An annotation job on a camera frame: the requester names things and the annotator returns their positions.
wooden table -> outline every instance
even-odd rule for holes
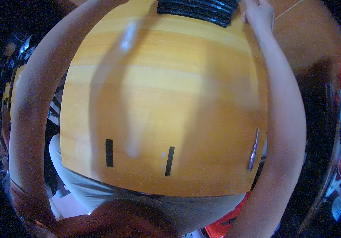
[[[266,101],[258,45],[238,18],[225,29],[132,0],[92,29],[70,65],[63,165],[144,193],[246,192],[266,137]]]

black cable bundle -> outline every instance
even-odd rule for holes
[[[226,28],[237,7],[236,0],[158,0],[157,13],[195,18]]]

knee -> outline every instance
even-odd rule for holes
[[[49,151],[50,151],[51,160],[54,160],[54,159],[62,160],[61,141],[60,141],[59,134],[56,134],[51,139],[50,145],[49,145]]]

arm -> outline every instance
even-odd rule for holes
[[[226,237],[271,237],[282,218],[303,165],[306,123],[301,94],[272,33],[273,9],[245,0],[268,71],[267,159],[243,210]]]
[[[6,146],[6,151],[9,154],[9,141],[10,141],[10,113],[5,102],[2,102],[1,109],[1,140]]]
[[[44,136],[49,105],[58,82],[88,32],[128,0],[89,0],[64,17],[38,44],[22,74],[10,135],[10,177],[46,202]]]

wooden surface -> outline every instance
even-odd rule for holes
[[[297,1],[270,1],[275,4],[277,11],[289,8],[295,2]],[[323,2],[299,1],[299,4],[275,20],[275,37],[296,75],[311,69],[319,61],[324,61],[330,67],[330,82],[335,87],[338,86],[341,28]],[[323,83],[321,78],[316,77],[316,80]]]
[[[8,98],[8,104],[10,102],[10,120],[11,122],[13,122],[13,108],[14,108],[14,103],[15,103],[15,95],[17,93],[18,90],[18,85],[19,85],[19,80],[21,78],[22,72],[25,69],[25,65],[22,65],[21,67],[16,69],[15,72],[15,77],[14,77],[14,81],[11,80],[11,82],[13,82],[13,88],[12,88],[12,93],[11,93],[11,98],[9,98],[10,96],[10,84],[11,83],[6,83],[5,86],[5,91],[3,93],[3,100],[5,100],[6,98]]]
[[[249,191],[266,136],[266,71],[249,27],[159,16],[131,0],[75,55],[61,110],[63,165],[144,193]],[[260,128],[254,169],[247,165]],[[106,139],[114,167],[106,166]],[[168,151],[174,147],[170,176]]]

